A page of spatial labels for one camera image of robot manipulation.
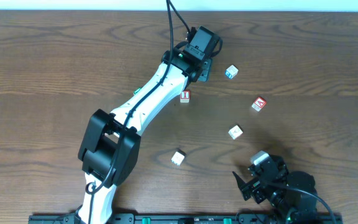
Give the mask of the red letter I block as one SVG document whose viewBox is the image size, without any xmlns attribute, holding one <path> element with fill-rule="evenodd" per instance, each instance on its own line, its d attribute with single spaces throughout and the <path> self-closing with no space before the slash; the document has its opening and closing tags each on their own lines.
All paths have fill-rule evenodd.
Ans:
<svg viewBox="0 0 358 224">
<path fill-rule="evenodd" d="M 190 91 L 185 90 L 180 93 L 180 102 L 189 103 L 190 102 Z"/>
</svg>

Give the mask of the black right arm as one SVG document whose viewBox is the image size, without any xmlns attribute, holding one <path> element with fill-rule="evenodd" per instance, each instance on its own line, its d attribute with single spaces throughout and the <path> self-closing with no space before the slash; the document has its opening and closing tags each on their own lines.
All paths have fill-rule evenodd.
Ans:
<svg viewBox="0 0 358 224">
<path fill-rule="evenodd" d="M 306 172 L 289 172 L 282 157 L 258 152 L 250 159 L 248 171 L 254 177 L 245 182 L 233 173 L 244 200 L 257 204 L 268 200 L 273 213 L 264 223 L 321 223 L 316 211 L 315 181 Z"/>
</svg>

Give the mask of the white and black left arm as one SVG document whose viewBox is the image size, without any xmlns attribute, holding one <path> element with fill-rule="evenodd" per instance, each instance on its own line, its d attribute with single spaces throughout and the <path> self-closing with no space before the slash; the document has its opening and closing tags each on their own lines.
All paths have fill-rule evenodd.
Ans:
<svg viewBox="0 0 358 224">
<path fill-rule="evenodd" d="M 78 158 L 86 187 L 77 223 L 107 223 L 115 191 L 134 169 L 141 135 L 174 97 L 190 83 L 208 79 L 212 58 L 223 41 L 205 27 L 192 28 L 185 42 L 163 54 L 152 78 L 131 99 L 107 113 L 98 109 L 89 119 Z"/>
</svg>

